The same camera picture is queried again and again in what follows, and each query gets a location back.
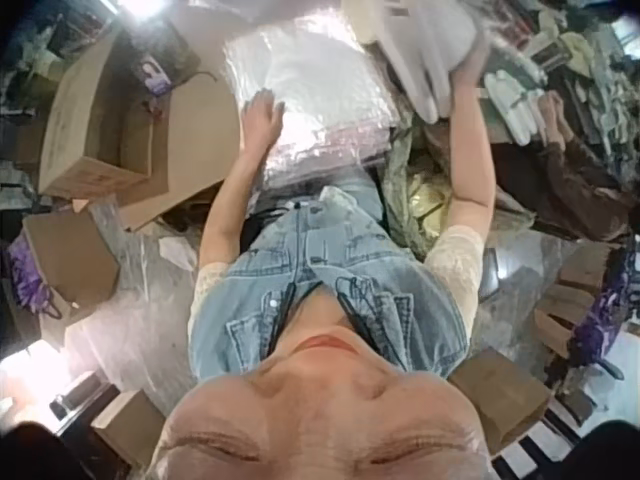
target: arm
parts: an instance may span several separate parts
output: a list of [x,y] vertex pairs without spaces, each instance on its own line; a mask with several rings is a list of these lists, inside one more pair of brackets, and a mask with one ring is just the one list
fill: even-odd
[[496,178],[489,138],[476,96],[488,46],[484,39],[452,75],[451,183],[447,227],[425,265],[449,290],[468,337],[478,309],[482,253],[493,218]]
[[211,206],[200,245],[200,268],[233,263],[239,256],[253,181],[282,131],[284,105],[274,108],[273,103],[273,94],[262,90],[242,110],[244,148]]
[[489,234],[496,197],[491,146],[476,85],[483,73],[488,46],[481,40],[452,75],[451,183],[453,196],[448,227],[472,228],[484,240]]
[[[563,125],[562,106],[554,94],[540,97],[539,105],[547,124],[549,145],[538,158],[553,196],[568,210],[565,215],[577,220],[590,238],[608,239],[624,226],[626,207],[614,198],[598,194],[596,185],[590,185],[574,171],[576,164],[587,165],[592,161],[586,155],[593,153],[578,141],[568,125]],[[571,162],[570,155],[575,156]]]

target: clear plastic wrap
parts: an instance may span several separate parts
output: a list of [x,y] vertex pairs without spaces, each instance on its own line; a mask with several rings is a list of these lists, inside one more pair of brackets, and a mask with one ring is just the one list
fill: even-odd
[[398,113],[342,13],[324,9],[262,27],[226,46],[238,107],[262,88],[286,104],[264,188],[321,176],[389,148]]

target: denim vest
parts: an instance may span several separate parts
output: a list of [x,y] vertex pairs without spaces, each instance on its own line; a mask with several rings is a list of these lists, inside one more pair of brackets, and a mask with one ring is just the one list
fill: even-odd
[[389,362],[448,376],[468,339],[446,287],[357,205],[329,196],[297,207],[266,227],[207,294],[193,319],[194,374],[205,380],[256,368],[293,282],[293,308],[322,283],[349,300]]

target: white shoe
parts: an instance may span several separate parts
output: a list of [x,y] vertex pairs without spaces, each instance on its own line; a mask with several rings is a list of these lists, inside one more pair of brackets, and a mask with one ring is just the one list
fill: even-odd
[[520,118],[524,120],[524,123],[529,130],[529,135],[535,135],[538,133],[538,124],[536,123],[533,113],[529,108],[528,94],[520,82],[509,75],[504,70],[500,70],[497,74],[498,80],[504,82],[505,88],[509,88],[516,97],[517,105],[512,106],[516,108],[520,113]]
[[504,82],[499,81],[493,73],[485,75],[484,85],[491,102],[500,112],[515,142],[521,147],[528,145],[531,142],[531,132],[522,118],[521,110],[512,108],[512,105],[519,100],[518,95]]

